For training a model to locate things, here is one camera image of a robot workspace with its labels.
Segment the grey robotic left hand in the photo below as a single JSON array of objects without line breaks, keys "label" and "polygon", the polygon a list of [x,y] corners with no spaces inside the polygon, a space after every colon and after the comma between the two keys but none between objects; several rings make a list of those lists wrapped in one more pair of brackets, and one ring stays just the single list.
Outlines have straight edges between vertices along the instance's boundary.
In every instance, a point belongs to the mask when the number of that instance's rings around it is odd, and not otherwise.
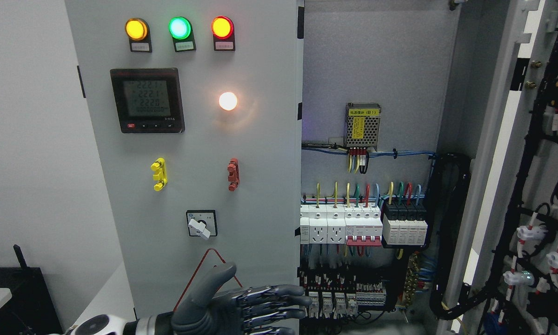
[{"label": "grey robotic left hand", "polygon": [[302,319],[312,300],[296,285],[262,286],[218,293],[236,274],[232,261],[214,267],[188,292],[171,318],[176,335],[293,335],[274,327],[285,319]]}]

